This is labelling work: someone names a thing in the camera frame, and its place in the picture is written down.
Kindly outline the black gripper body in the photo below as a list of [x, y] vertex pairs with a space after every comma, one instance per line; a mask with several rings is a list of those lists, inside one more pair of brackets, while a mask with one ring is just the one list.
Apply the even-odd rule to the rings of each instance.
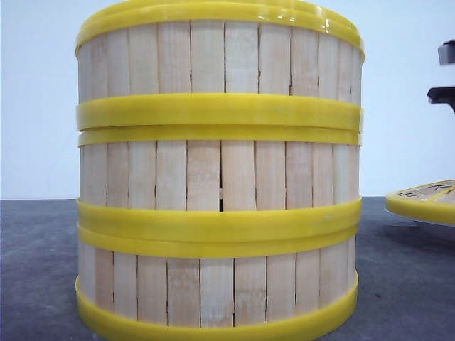
[[[454, 64], [454, 39], [442, 43], [438, 47], [438, 58], [441, 66]], [[448, 104], [454, 110], [455, 89], [451, 87], [432, 87], [427, 97], [430, 104]]]

